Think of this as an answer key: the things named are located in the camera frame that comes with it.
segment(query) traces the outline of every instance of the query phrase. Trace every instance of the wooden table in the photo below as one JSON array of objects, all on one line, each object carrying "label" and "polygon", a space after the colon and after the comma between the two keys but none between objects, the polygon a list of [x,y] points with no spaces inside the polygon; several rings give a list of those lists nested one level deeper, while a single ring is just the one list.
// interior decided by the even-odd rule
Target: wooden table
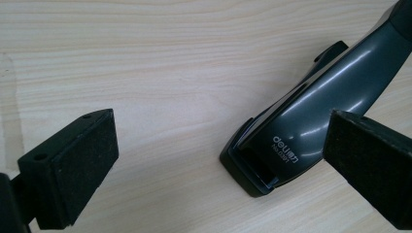
[{"label": "wooden table", "polygon": [[[325,161],[261,198],[219,161],[246,119],[394,2],[0,1],[1,172],[113,108],[120,158],[64,232],[394,232]],[[408,137],[411,77],[409,58],[367,113]]]}]

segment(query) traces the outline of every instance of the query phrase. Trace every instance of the black bracket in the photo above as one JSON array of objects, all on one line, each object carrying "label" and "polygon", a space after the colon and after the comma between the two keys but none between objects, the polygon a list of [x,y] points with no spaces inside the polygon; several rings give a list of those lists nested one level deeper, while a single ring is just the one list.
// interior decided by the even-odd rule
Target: black bracket
[{"label": "black bracket", "polygon": [[0,232],[73,225],[119,157],[113,110],[79,117],[18,160],[12,181],[0,173]]}]

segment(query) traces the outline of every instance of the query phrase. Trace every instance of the stapler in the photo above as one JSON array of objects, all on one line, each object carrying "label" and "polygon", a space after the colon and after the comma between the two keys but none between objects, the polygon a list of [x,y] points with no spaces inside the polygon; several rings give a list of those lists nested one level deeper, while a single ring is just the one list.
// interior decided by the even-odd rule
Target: stapler
[{"label": "stapler", "polygon": [[270,193],[323,158],[332,110],[364,115],[412,51],[412,0],[400,0],[348,48],[322,52],[284,97],[247,120],[220,160],[252,196]]}]

